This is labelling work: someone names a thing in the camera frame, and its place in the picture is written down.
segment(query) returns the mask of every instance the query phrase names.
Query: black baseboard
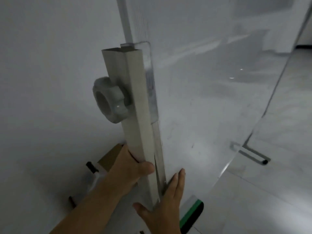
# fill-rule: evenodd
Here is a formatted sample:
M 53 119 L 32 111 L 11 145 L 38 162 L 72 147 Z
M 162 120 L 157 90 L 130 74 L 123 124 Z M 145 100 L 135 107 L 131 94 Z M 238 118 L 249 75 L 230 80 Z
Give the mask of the black baseboard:
M 297 45 L 296 49 L 312 49 L 312 45 Z

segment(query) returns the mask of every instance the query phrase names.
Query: hand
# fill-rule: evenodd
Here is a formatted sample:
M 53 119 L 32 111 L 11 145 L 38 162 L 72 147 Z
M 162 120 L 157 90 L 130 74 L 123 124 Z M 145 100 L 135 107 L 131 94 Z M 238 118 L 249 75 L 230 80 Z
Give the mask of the hand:
M 103 182 L 117 192 L 117 195 L 124 196 L 130 192 L 140 177 L 154 171 L 152 163 L 136 162 L 128 151 L 128 146 L 124 145 Z
M 134 203 L 138 215 L 144 220 L 152 234 L 181 234 L 179 207 L 185 182 L 185 170 L 174 174 L 159 206 L 150 212 L 142 204 Z

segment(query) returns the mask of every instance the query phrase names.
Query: green stripe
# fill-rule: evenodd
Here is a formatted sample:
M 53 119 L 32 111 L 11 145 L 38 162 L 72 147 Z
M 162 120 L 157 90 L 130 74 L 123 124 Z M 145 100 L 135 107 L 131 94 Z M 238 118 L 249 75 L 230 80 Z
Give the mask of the green stripe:
M 180 220 L 180 228 L 186 223 L 186 221 L 192 216 L 193 212 L 197 209 L 197 207 L 201 204 L 201 200 L 197 200 L 195 204 L 193 204 L 192 208 L 184 215 L 184 217 Z

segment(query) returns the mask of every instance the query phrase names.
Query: white wall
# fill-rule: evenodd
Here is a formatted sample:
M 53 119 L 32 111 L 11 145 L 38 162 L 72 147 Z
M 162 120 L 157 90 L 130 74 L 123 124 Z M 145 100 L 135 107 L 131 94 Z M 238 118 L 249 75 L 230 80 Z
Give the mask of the white wall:
M 1 166 L 17 164 L 23 184 L 63 206 L 84 164 L 123 140 L 92 94 L 107 75 L 101 50 L 124 42 L 116 0 L 1 0 L 0 25 Z M 1 186 L 8 181 L 3 173 Z
M 298 45 L 312 45 L 312 16 L 308 20 L 298 40 Z

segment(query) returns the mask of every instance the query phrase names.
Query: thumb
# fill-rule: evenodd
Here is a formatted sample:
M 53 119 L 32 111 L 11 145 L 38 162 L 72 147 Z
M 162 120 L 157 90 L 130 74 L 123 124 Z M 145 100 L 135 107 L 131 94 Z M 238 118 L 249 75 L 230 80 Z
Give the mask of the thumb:
M 146 222 L 150 215 L 150 211 L 140 203 L 134 203 L 132 206 L 143 221 Z
M 147 176 L 155 171 L 155 167 L 150 162 L 141 162 L 138 164 L 138 175 Z

